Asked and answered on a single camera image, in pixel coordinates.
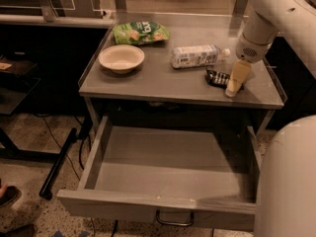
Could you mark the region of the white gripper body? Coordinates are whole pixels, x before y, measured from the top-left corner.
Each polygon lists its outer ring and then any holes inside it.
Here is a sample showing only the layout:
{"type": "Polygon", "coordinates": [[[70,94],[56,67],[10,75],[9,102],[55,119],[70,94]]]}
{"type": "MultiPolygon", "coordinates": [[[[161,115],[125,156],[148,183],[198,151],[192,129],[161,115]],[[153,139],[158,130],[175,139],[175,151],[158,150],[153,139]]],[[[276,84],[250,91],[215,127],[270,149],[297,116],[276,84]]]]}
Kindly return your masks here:
{"type": "Polygon", "coordinates": [[[242,34],[236,44],[236,56],[250,63],[261,61],[273,43],[273,36],[247,37],[242,34]]]}

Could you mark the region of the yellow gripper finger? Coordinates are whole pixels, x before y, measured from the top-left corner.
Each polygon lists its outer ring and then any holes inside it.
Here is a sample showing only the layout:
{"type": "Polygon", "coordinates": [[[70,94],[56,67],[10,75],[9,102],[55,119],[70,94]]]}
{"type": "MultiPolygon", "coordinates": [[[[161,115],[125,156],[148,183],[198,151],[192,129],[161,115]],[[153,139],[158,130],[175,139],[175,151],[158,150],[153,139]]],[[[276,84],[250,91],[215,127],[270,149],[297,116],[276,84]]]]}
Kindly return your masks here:
{"type": "Polygon", "coordinates": [[[225,90],[225,94],[228,97],[234,97],[238,93],[250,71],[251,64],[249,62],[245,60],[237,60],[235,62],[225,90]]]}

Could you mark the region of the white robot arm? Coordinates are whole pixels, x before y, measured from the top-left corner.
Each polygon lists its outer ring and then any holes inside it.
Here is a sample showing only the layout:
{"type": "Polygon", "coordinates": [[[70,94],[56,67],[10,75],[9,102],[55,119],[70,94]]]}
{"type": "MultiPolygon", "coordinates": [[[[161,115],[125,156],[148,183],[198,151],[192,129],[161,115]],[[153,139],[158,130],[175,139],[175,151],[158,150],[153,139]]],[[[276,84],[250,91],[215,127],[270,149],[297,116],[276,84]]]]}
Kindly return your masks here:
{"type": "Polygon", "coordinates": [[[236,55],[266,58],[288,96],[262,158],[254,237],[316,237],[316,11],[310,0],[248,0],[236,55]]]}

